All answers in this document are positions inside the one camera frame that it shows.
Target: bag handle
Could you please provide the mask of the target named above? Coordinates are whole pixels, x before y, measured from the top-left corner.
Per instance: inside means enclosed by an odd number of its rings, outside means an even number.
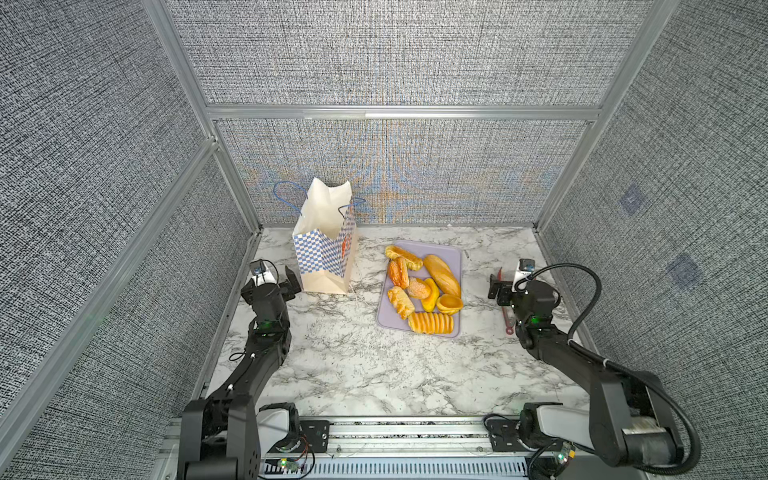
[[[352,197],[352,203],[351,204],[342,205],[341,207],[339,207],[339,215],[341,215],[341,218],[344,218],[344,214],[341,213],[341,209],[343,209],[344,207],[351,207],[352,205],[364,204],[365,202],[366,202],[365,198]]]
[[[300,188],[301,190],[304,190],[304,197],[306,197],[306,196],[307,196],[307,194],[308,194],[308,193],[307,193],[307,191],[306,191],[306,188],[302,187],[301,185],[299,185],[299,184],[298,184],[298,183],[296,183],[296,182],[292,182],[292,181],[290,181],[290,180],[283,180],[283,181],[277,182],[277,183],[275,184],[274,188],[272,189],[272,194],[275,196],[275,198],[276,198],[277,200],[280,200],[280,201],[281,201],[281,202],[283,202],[285,205],[287,205],[287,206],[289,206],[289,207],[293,208],[295,211],[299,212],[299,216],[301,217],[301,209],[300,209],[300,208],[298,208],[296,205],[294,205],[294,204],[290,203],[288,200],[285,200],[285,199],[283,199],[283,198],[280,198],[280,196],[277,194],[277,186],[278,186],[278,185],[280,185],[280,184],[291,184],[291,185],[293,185],[294,187],[298,187],[298,188]]]

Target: white marble surface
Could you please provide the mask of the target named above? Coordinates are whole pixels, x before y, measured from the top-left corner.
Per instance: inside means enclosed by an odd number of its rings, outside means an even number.
[[[544,258],[529,228],[360,227],[348,296],[300,293],[288,302],[293,343],[286,362],[267,383],[257,406],[295,402],[301,415],[480,415],[516,413],[526,402],[563,402],[587,408],[588,396],[556,369],[525,352],[505,334],[501,308],[488,300],[488,277],[511,273],[518,258]],[[298,273],[290,228],[267,228],[257,258]],[[384,248],[394,240],[461,248],[461,334],[456,339],[417,335],[376,325],[386,275]],[[571,322],[563,306],[555,322]],[[237,362],[250,307],[240,301],[209,392]]]

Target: textured gray panel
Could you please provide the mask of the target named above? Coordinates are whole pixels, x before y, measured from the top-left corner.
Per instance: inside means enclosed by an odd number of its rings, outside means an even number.
[[[202,139],[139,1],[2,10],[0,414]]]
[[[249,235],[209,160],[2,478],[146,478]]]
[[[685,478],[766,475],[766,31],[765,2],[684,0],[543,233],[603,278],[602,353],[656,372],[698,427]],[[564,274],[583,308],[591,281]]]
[[[598,104],[650,0],[169,0],[213,103]]]
[[[580,121],[227,120],[219,126],[261,220],[295,223],[280,180],[352,182],[375,223],[533,222]],[[301,205],[301,195],[285,190]]]

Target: pastry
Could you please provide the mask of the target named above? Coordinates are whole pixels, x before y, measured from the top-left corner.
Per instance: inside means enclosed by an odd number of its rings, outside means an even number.
[[[397,257],[394,260],[390,260],[386,270],[392,283],[400,288],[408,288],[410,281],[408,279],[408,267],[406,266],[405,258]]]
[[[437,297],[440,296],[440,289],[437,287],[437,283],[431,278],[424,280],[424,282],[429,285],[431,291],[429,292],[429,296],[422,300],[422,306],[427,312],[432,312],[435,309]]]
[[[424,280],[420,278],[412,278],[410,279],[410,283],[411,284],[408,285],[408,288],[406,288],[406,292],[413,298],[423,300],[428,297],[430,293],[432,293],[432,289],[429,288],[429,285],[427,285]]]
[[[424,257],[424,266],[443,293],[456,296],[462,295],[462,288],[458,285],[456,277],[453,276],[451,269],[442,261],[442,258],[437,255],[427,255]]]
[[[400,257],[405,258],[406,263],[408,264],[408,268],[411,270],[421,270],[422,266],[424,266],[422,259],[418,258],[413,253],[410,253],[408,250],[403,250],[402,248],[395,247],[394,245],[389,245],[387,248],[385,248],[384,254],[391,260]]]
[[[413,306],[413,302],[410,298],[408,298],[405,290],[399,286],[392,287],[386,294],[389,297],[389,301],[392,303],[392,306],[395,307],[398,315],[400,315],[400,318],[407,319],[408,315],[416,311],[416,308]]]
[[[408,326],[416,333],[450,333],[453,317],[444,313],[414,313],[408,318]]]
[[[445,294],[437,299],[437,310],[445,315],[453,315],[464,308],[464,302],[456,295]]]

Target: purple tray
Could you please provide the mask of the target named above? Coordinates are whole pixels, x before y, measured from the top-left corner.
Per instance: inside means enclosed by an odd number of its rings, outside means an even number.
[[[462,285],[462,251],[460,249],[455,247],[447,247],[445,245],[435,245],[434,243],[412,242],[410,240],[398,240],[394,243],[394,245],[400,248],[404,248],[421,258],[426,257],[430,253],[437,255],[438,257],[442,258],[451,268],[451,272],[458,280],[459,286]],[[411,277],[415,276],[416,278],[420,279],[429,278],[429,272],[424,267],[422,267],[422,269],[418,272],[408,270],[408,275]],[[389,275],[386,275],[384,279],[384,287],[382,288],[382,297],[379,301],[379,312],[376,315],[376,323],[386,329],[405,330],[406,332],[414,333],[413,330],[411,330],[411,327],[408,326],[408,320],[401,319],[400,315],[398,315],[395,311],[395,307],[392,306],[392,304],[389,302],[389,298],[387,297],[386,293],[393,286],[395,286],[395,284],[392,283]],[[421,300],[411,298],[411,301],[413,302],[413,306],[416,307],[416,312],[424,311]],[[433,336],[444,336],[450,339],[456,338],[460,331],[460,316],[461,312],[453,314],[453,332],[440,333]]]

